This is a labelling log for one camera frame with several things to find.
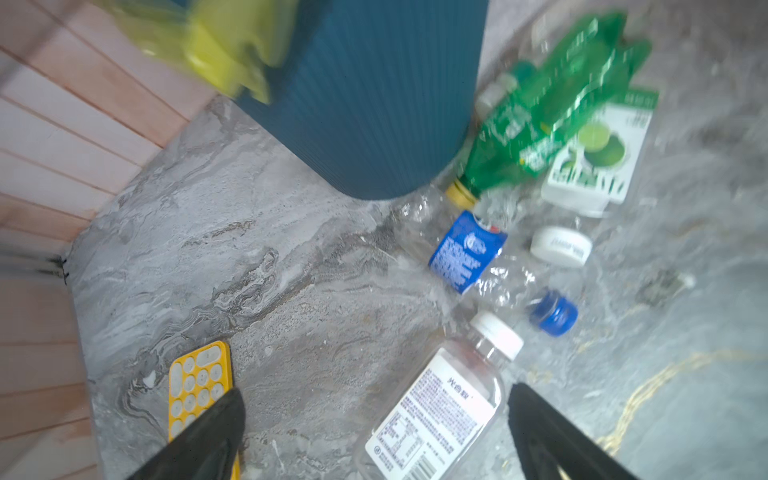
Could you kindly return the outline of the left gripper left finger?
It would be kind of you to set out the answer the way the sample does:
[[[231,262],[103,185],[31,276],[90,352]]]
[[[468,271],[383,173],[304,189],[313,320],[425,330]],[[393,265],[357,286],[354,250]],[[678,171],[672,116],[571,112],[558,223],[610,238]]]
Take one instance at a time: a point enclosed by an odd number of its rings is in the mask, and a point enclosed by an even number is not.
[[[243,441],[240,390],[225,393],[129,479],[230,479]]]

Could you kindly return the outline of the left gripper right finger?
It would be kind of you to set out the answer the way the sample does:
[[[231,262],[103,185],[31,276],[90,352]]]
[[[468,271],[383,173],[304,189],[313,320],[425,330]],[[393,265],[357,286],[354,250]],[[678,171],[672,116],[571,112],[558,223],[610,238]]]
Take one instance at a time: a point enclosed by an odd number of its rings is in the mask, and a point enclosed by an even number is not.
[[[636,480],[530,386],[514,384],[508,407],[508,426],[527,480]]]

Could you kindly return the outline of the white label square bottle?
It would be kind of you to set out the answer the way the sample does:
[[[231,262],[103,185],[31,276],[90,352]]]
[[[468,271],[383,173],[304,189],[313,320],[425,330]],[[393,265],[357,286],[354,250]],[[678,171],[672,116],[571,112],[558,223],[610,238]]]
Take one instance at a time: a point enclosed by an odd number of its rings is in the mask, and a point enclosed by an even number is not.
[[[361,435],[361,476],[448,478],[506,405],[502,373],[523,345],[506,322],[480,311],[464,334],[433,348]]]

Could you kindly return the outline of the blue label crushed bottle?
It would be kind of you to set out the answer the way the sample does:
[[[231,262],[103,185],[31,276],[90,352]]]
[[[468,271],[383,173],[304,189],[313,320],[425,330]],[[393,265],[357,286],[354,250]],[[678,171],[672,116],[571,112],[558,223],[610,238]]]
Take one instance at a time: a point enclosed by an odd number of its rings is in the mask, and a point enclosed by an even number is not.
[[[401,247],[457,292],[463,304],[490,311],[510,326],[528,322],[552,337],[576,325],[577,304],[546,264],[438,188],[406,196],[393,217]]]

